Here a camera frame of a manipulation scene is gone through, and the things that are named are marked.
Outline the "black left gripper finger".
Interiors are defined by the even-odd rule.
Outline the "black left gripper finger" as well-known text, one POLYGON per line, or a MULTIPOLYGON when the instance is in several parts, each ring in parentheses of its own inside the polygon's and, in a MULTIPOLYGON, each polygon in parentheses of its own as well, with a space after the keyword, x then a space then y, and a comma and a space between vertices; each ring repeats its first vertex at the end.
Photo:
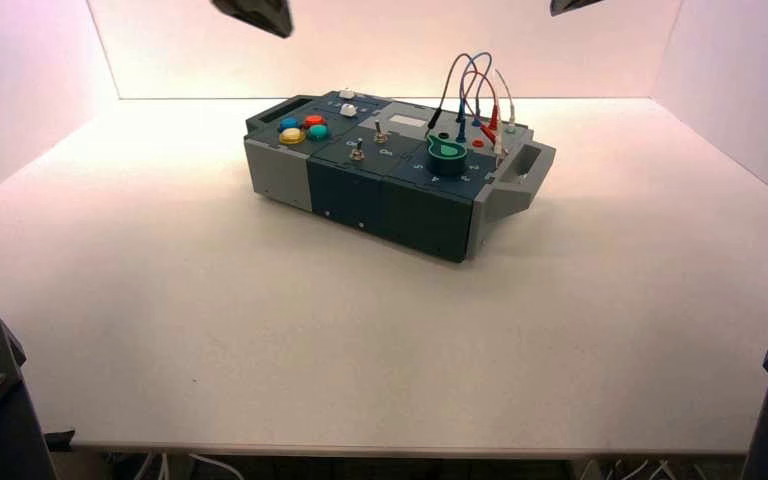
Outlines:
POLYGON ((222 14, 261 30, 252 22, 252 1, 255 0, 212 0, 211 3, 222 14))
POLYGON ((261 30, 280 38, 289 38, 294 30, 289 3, 280 0, 251 2, 252 22, 261 30))

